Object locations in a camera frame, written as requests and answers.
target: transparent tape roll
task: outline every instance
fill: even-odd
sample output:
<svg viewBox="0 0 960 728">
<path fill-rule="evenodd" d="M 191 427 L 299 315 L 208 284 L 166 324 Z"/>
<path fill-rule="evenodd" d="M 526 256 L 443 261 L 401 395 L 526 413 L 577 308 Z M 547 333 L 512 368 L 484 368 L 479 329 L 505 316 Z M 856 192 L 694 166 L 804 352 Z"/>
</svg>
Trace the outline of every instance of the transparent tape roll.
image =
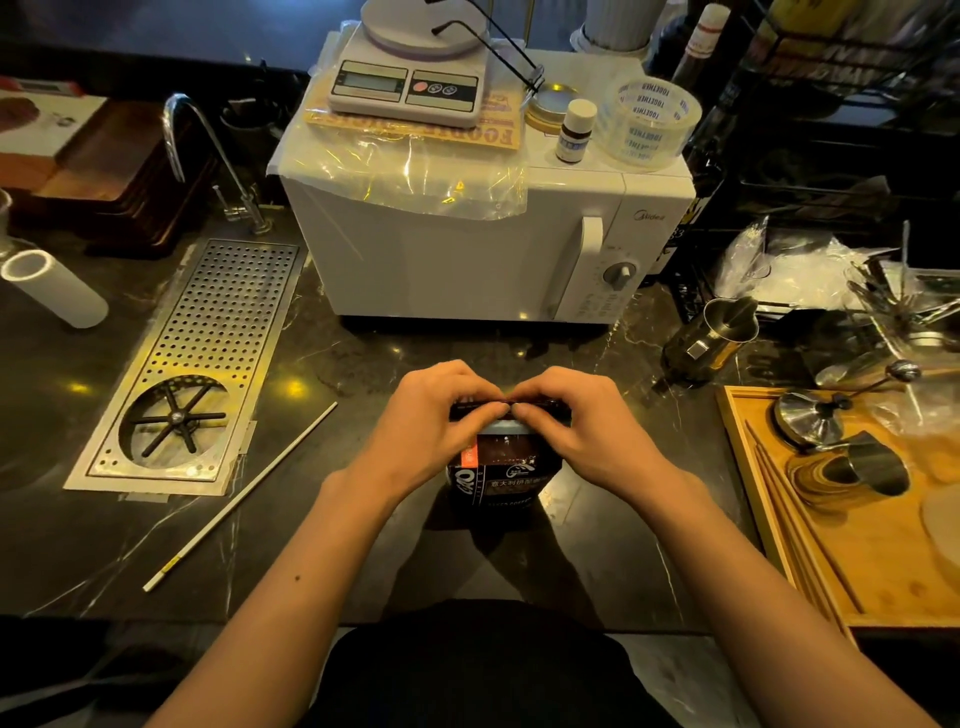
<svg viewBox="0 0 960 728">
<path fill-rule="evenodd" d="M 703 110 L 692 94 L 659 79 L 621 79 L 600 105 L 593 138 L 612 157 L 646 170 L 669 166 Z"/>
</svg>

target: digital kitchen scale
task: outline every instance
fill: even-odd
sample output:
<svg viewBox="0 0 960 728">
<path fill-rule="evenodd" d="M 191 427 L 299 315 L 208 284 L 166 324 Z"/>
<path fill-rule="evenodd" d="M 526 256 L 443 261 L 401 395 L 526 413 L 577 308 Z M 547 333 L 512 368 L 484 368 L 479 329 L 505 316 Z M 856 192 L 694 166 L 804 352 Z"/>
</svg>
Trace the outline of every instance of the digital kitchen scale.
<svg viewBox="0 0 960 728">
<path fill-rule="evenodd" d="M 482 13 L 467 0 L 367 0 L 360 18 L 330 86 L 331 109 L 477 125 L 489 57 L 478 38 L 487 36 Z"/>
</svg>

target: forearm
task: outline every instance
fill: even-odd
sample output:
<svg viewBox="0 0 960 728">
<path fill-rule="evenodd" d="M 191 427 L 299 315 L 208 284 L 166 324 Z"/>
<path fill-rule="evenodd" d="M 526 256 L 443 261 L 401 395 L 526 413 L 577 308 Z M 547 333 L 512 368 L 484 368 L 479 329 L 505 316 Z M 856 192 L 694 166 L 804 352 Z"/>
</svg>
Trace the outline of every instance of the forearm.
<svg viewBox="0 0 960 728">
<path fill-rule="evenodd" d="M 150 728 L 285 728 L 306 709 L 340 611 L 392 504 L 335 473 L 290 543 Z"/>
<path fill-rule="evenodd" d="M 700 605 L 764 722 L 934 726 L 823 619 L 739 532 L 689 473 L 664 464 L 634 506 Z"/>
</svg>

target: drip tray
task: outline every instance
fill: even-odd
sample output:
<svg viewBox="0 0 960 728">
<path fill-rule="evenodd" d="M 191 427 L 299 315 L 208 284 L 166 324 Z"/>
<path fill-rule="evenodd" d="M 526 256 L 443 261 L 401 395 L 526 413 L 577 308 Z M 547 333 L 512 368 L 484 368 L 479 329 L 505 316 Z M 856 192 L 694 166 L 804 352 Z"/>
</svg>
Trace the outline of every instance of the drip tray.
<svg viewBox="0 0 960 728">
<path fill-rule="evenodd" d="M 306 258 L 210 239 L 154 324 L 64 488 L 221 496 Z"/>
</svg>

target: small medicine bottle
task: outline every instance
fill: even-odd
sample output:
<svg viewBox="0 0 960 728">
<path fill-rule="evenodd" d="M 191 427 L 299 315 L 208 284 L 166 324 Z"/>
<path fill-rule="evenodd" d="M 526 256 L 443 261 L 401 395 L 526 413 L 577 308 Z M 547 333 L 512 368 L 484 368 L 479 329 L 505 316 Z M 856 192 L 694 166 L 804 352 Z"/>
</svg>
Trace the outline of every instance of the small medicine bottle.
<svg viewBox="0 0 960 728">
<path fill-rule="evenodd" d="M 584 158 L 597 107 L 587 99 L 574 99 L 566 107 L 564 124 L 557 138 L 557 157 L 571 164 Z"/>
</svg>

